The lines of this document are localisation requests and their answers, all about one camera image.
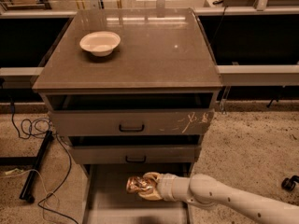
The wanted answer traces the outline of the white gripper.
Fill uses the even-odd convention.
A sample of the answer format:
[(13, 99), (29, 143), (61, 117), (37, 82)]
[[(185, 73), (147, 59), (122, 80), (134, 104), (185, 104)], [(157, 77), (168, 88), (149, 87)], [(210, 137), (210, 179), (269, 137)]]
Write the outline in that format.
[(139, 192), (138, 195), (148, 201), (187, 202), (190, 197), (190, 179), (171, 174), (148, 172), (143, 175), (147, 184), (157, 184), (156, 189)]

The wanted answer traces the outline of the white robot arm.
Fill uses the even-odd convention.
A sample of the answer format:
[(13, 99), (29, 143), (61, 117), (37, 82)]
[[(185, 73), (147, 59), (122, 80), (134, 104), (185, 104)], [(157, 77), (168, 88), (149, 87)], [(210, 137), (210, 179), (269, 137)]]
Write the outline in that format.
[(209, 208), (215, 203), (228, 206), (258, 224), (299, 224), (299, 207), (235, 189), (208, 175), (179, 177), (147, 173), (135, 182), (138, 194), (147, 200), (182, 201)]

